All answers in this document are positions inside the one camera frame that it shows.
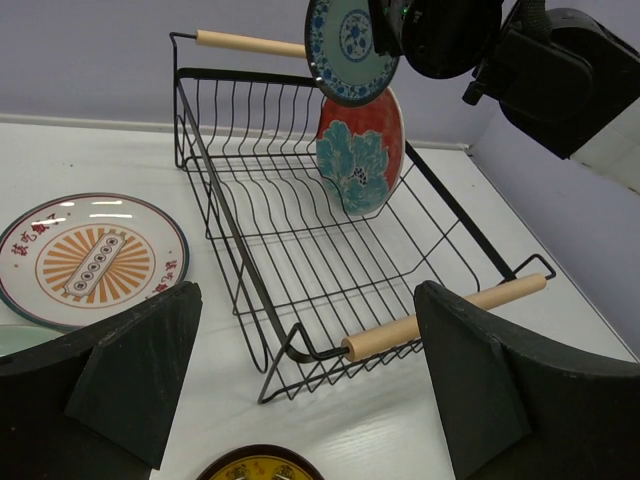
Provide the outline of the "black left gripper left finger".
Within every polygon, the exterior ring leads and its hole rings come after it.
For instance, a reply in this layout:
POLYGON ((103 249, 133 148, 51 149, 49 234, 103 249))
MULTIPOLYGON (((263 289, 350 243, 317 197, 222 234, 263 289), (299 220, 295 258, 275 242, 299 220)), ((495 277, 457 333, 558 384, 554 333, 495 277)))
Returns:
POLYGON ((198 332, 183 281, 1 359, 4 479, 147 479, 159 469, 198 332))

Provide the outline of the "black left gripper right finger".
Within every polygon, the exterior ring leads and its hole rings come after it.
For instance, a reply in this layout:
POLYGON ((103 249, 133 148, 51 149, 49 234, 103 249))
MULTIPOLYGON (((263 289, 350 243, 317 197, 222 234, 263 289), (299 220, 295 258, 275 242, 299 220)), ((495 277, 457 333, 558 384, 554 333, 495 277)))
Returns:
POLYGON ((427 281, 414 293, 458 479, 635 479, 639 367, 552 340, 427 281))

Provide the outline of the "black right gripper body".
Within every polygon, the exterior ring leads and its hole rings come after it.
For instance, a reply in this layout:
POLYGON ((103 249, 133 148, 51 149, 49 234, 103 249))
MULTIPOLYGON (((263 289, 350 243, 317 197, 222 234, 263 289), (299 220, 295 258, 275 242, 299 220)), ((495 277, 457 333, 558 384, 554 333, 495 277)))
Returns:
POLYGON ((375 51, 403 56, 431 79, 472 70, 495 43, 502 21, 496 0, 373 0, 368 7, 375 51))

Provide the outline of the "small blue floral plate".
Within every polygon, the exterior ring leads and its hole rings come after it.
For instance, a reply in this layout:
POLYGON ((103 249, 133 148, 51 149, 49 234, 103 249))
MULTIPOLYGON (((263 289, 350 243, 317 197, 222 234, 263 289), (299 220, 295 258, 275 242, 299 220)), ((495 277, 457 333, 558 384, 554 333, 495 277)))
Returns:
POLYGON ((372 16, 364 0, 311 0, 305 20, 305 51, 318 88, 348 108, 378 98, 399 64, 397 57, 375 51, 372 16))

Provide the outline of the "red teal flower plate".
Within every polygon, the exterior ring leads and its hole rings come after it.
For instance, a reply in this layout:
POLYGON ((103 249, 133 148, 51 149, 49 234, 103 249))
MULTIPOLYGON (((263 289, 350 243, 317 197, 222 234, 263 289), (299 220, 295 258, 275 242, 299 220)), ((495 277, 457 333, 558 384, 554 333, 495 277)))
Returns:
POLYGON ((355 108, 328 99, 315 145, 323 186, 338 208, 349 216, 379 209, 400 178, 405 155, 404 119, 393 90, 355 108))

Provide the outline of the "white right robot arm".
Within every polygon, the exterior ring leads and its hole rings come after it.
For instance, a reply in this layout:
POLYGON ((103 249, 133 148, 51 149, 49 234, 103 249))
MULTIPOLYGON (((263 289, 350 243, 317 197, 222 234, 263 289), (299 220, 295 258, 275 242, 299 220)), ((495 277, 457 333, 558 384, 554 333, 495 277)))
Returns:
POLYGON ((499 103, 507 120, 560 159, 639 97, 639 53, 587 13, 517 1, 371 1, 374 48, 419 74, 470 73, 462 99, 499 103))

